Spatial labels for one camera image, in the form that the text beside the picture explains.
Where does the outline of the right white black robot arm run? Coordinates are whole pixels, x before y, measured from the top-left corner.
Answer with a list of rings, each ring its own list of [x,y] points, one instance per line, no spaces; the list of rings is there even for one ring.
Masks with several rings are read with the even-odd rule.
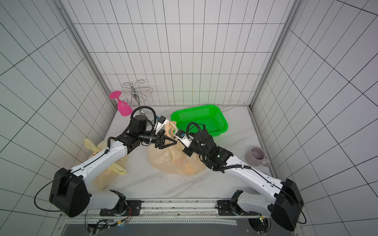
[[[216,145],[206,130],[191,134],[179,130],[175,136],[184,145],[186,155],[198,154],[210,170],[236,177],[258,192],[253,195],[236,191],[230,200],[235,214],[261,213],[270,216],[282,228],[295,230],[304,206],[295,182],[276,179],[247,165],[232,152]]]

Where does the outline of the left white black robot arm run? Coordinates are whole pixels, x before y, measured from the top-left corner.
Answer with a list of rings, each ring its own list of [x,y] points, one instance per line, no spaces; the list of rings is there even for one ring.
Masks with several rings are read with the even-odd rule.
[[[49,202],[69,217],[76,217],[85,210],[101,209],[111,215],[124,215],[128,209],[126,197],[116,190],[109,194],[91,194],[87,187],[93,180],[117,160],[130,154],[141,143],[154,144],[158,149],[175,145],[177,142],[165,136],[169,121],[157,117],[151,130],[147,130],[148,119],[137,115],[119,136],[110,137],[107,147],[98,154],[73,167],[56,172],[52,182]]]

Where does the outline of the plain beige plastic bag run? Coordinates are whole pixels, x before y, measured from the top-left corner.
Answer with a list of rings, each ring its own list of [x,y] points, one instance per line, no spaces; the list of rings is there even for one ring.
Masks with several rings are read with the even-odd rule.
[[[158,149],[154,145],[148,147],[148,159],[150,164],[163,172],[183,176],[193,176],[205,170],[205,165],[200,161],[198,154],[187,156],[184,145],[174,136],[178,131],[176,122],[165,122],[162,129],[165,135],[177,141],[177,144]]]

